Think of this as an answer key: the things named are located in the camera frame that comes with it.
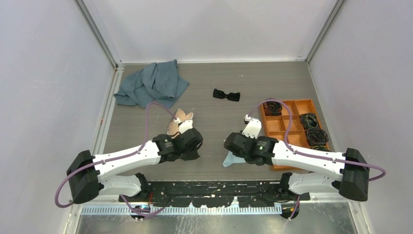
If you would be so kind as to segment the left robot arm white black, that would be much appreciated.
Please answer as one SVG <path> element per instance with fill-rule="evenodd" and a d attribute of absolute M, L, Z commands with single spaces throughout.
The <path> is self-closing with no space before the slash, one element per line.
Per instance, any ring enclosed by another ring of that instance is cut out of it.
<path fill-rule="evenodd" d="M 195 160 L 203 137 L 191 128 L 175 137 L 161 134 L 144 146 L 102 155 L 89 150 L 80 152 L 66 174 L 74 204 L 89 202 L 103 195 L 124 195 L 143 202 L 149 197 L 149 186 L 141 174 L 122 176 L 122 173 L 143 166 Z"/>

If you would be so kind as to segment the light blue cleaning cloth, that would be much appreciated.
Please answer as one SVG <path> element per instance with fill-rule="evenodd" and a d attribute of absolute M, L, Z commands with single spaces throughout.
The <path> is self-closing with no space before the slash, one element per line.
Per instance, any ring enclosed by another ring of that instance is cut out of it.
<path fill-rule="evenodd" d="M 231 151 L 229 151 L 223 161 L 224 167 L 229 167 L 232 164 L 245 163 L 245 159 L 242 157 L 235 156 Z"/>

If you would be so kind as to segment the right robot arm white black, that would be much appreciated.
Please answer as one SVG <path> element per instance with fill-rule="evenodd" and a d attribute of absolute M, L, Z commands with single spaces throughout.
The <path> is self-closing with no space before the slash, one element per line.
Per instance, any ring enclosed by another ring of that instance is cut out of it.
<path fill-rule="evenodd" d="M 282 165 L 310 171 L 308 175 L 282 175 L 278 194 L 284 200 L 305 193 L 338 193 L 359 202 L 368 199 L 370 170 L 356 149 L 348 148 L 344 153 L 317 151 L 267 136 L 253 139 L 242 133 L 231 133 L 224 148 L 249 164 Z"/>

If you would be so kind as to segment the patterned glasses case tan lining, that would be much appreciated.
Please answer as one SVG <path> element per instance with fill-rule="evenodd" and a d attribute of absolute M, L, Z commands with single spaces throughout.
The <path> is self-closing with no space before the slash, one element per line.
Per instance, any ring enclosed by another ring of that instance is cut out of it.
<path fill-rule="evenodd" d="M 167 135 L 174 139 L 179 134 L 191 129 L 193 127 L 193 116 L 193 112 L 186 114 L 182 109 L 178 109 L 175 112 L 175 118 L 169 124 Z"/>

